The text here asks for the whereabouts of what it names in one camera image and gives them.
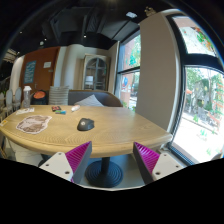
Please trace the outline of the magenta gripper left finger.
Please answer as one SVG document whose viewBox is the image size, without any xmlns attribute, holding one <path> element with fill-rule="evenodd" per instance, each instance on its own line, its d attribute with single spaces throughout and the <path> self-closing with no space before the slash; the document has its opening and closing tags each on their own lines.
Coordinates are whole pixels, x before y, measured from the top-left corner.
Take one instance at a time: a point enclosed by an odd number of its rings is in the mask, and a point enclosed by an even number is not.
<svg viewBox="0 0 224 224">
<path fill-rule="evenodd" d="M 56 176 L 79 184 L 92 152 L 92 142 L 86 142 L 66 153 L 57 152 L 40 168 Z"/>
</svg>

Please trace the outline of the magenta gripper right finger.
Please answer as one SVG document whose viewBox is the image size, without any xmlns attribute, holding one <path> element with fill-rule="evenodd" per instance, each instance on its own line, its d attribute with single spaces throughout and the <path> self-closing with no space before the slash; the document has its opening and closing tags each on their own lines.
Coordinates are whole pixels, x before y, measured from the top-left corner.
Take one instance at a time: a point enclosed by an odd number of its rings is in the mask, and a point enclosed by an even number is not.
<svg viewBox="0 0 224 224">
<path fill-rule="evenodd" d="M 168 153 L 157 153 L 134 142 L 133 154 L 145 184 L 152 183 L 183 169 L 183 166 Z"/>
</svg>

